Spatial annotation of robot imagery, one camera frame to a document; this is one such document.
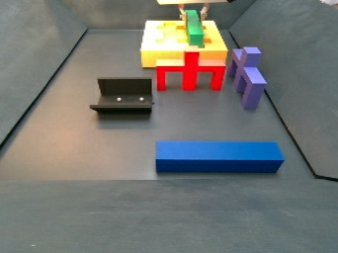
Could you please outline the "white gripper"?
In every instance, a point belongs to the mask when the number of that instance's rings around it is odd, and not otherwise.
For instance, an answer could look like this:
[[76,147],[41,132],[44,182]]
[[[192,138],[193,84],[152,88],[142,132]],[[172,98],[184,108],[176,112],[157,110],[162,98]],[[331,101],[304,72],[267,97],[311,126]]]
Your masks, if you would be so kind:
[[179,18],[184,21],[184,5],[183,4],[203,4],[199,11],[200,21],[207,18],[207,11],[211,3],[227,3],[229,0],[156,0],[160,5],[177,5]]

